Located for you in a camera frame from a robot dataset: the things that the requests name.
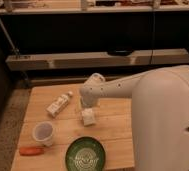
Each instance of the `gray floor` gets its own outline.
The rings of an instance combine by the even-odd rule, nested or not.
[[[0,171],[10,171],[17,147],[30,89],[15,89],[0,118]]]

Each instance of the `white block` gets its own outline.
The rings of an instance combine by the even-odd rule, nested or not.
[[[82,117],[84,126],[89,126],[96,123],[92,108],[82,110]]]

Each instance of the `white paper cup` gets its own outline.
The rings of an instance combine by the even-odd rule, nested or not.
[[[54,128],[51,122],[41,122],[37,124],[32,132],[35,141],[49,147],[53,144]]]

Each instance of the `green plate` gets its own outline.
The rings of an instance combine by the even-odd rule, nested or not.
[[[68,171],[102,171],[105,164],[103,146],[94,138],[75,140],[66,152]]]

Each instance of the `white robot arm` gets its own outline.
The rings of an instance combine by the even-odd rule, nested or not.
[[[189,171],[189,66],[109,82],[95,73],[80,94],[83,107],[98,98],[132,98],[136,171]]]

